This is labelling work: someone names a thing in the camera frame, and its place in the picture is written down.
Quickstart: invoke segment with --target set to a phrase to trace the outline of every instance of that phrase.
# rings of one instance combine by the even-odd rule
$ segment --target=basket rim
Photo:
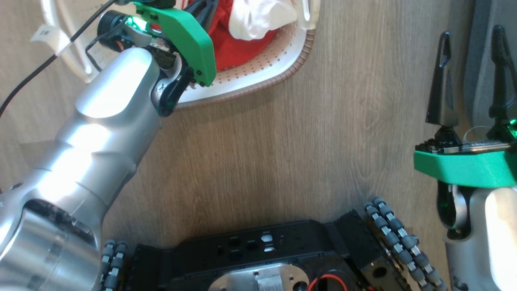
[[[302,65],[307,60],[307,57],[311,53],[312,46],[314,45],[314,37],[316,35],[316,29],[313,30],[307,30],[306,36],[305,36],[305,42],[303,43],[303,48],[301,49],[300,54],[294,61],[294,63],[285,71],[282,73],[271,77],[267,80],[264,80],[262,82],[259,82],[257,84],[253,84],[251,86],[238,89],[232,92],[228,92],[225,94],[221,94],[218,96],[212,96],[212,97],[206,97],[198,100],[193,100],[185,103],[178,104],[176,110],[184,110],[184,109],[191,109],[191,108],[198,108],[202,106],[212,105],[216,103],[221,103],[229,100],[234,100],[239,97],[243,97],[245,95],[263,90],[265,88],[269,88],[271,86],[277,85],[281,82],[287,81],[290,77],[292,77],[296,72],[298,72]]]

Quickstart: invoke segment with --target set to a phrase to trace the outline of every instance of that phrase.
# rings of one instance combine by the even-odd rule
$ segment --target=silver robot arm
[[[148,51],[121,53],[79,96],[43,161],[0,195],[0,290],[98,288],[102,221],[160,128],[160,76]]]
[[[516,290],[517,189],[454,186],[450,194],[454,211],[438,213],[449,228],[444,241],[453,291]]]

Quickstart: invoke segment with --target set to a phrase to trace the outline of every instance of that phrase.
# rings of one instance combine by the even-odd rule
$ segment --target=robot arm
[[[163,80],[148,51],[121,53],[79,96],[46,158],[0,195],[0,289],[94,289],[102,221],[160,128]]]
[[[487,140],[462,143],[449,76],[450,41],[442,34],[426,121],[441,128],[416,146],[415,169],[438,180],[454,291],[515,290],[517,269],[517,74],[502,26],[492,30],[494,126]]]

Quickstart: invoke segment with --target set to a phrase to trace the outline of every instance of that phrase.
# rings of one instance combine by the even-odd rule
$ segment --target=red wire
[[[348,288],[346,288],[345,282],[343,282],[343,280],[340,277],[336,276],[336,275],[324,274],[323,276],[320,277],[320,279],[334,279],[334,280],[338,281],[341,284],[341,286],[343,287],[344,291],[348,291]],[[316,285],[317,281],[318,281],[318,278],[312,280],[311,284],[309,285],[309,289],[307,289],[307,291],[312,291],[312,288],[314,288],[314,286]]]

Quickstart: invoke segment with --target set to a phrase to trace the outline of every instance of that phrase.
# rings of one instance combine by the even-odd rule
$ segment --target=black cable
[[[111,5],[113,5],[117,0],[108,0],[106,4],[102,5],[97,12],[95,12],[86,22],[77,30],[77,32],[70,37],[70,42],[74,42],[104,11],[106,11]],[[53,61],[57,59],[57,55],[53,54],[48,60],[46,60],[41,66],[39,66],[34,72],[32,72],[30,75],[28,75],[23,81],[14,88],[14,90],[7,96],[5,101],[2,103],[2,106],[0,107],[0,118],[4,114],[5,110],[7,109],[7,106],[12,101],[14,96],[23,88],[25,85],[27,85],[32,79],[34,79],[35,76],[37,76],[41,71],[43,71],[45,68],[47,68],[50,64],[52,64]]]
[[[102,71],[101,67],[99,67],[99,65],[97,64],[97,61],[95,61],[94,57],[88,52],[99,40],[103,39],[103,38],[110,38],[112,36],[115,36],[119,31],[121,31],[123,28],[124,28],[124,25],[126,24],[126,20],[128,19],[128,17],[124,17],[122,18],[122,20],[117,23],[116,26],[114,26],[111,30],[97,36],[96,38],[94,38],[94,40],[92,40],[90,42],[90,44],[88,44],[88,46],[86,46],[86,48],[84,49],[84,53],[86,54],[86,56],[88,57],[88,59],[90,60],[90,62],[92,63],[92,65],[95,67],[95,69],[99,72]]]

